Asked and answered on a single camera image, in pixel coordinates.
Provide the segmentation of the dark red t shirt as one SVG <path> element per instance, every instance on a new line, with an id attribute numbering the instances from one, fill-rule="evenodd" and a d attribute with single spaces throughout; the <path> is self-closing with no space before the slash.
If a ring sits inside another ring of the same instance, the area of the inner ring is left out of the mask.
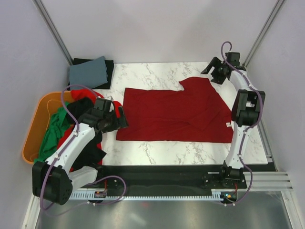
<path id="1" fill-rule="evenodd" d="M 230 143 L 231 110 L 209 79 L 190 77 L 182 90 L 126 88 L 123 110 L 129 124 L 119 141 Z"/>

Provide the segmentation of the orange plastic basket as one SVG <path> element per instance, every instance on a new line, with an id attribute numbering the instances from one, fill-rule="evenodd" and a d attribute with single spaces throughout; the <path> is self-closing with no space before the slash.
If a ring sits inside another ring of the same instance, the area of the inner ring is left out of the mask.
<path id="1" fill-rule="evenodd" d="M 38 158 L 39 148 L 49 126 L 51 116 L 60 107 L 62 107 L 61 92 L 46 94 L 38 102 L 21 151 L 22 158 L 26 163 L 33 165 L 34 159 Z"/>

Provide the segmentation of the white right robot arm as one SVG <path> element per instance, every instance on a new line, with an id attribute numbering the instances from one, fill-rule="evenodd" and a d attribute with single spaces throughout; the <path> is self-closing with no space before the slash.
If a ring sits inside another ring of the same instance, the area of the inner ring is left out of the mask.
<path id="1" fill-rule="evenodd" d="M 237 91 L 231 110 L 234 134 L 229 153 L 218 174 L 204 179 L 208 187 L 246 188 L 243 157 L 252 129 L 261 121 L 265 92 L 250 82 L 246 69 L 240 66 L 240 53 L 228 52 L 224 60 L 213 57 L 202 74 L 211 74 L 212 82 L 223 84 L 229 80 Z"/>

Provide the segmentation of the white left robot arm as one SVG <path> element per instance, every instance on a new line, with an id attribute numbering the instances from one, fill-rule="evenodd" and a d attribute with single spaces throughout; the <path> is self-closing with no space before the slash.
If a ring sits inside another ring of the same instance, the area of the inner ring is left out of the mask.
<path id="1" fill-rule="evenodd" d="M 64 205 L 79 188 L 92 185 L 101 187 L 105 177 L 92 163 L 70 171 L 89 142 L 104 133 L 128 127 L 123 106 L 112 100 L 97 98 L 94 106 L 76 119 L 76 125 L 57 151 L 32 167 L 32 193 Z"/>

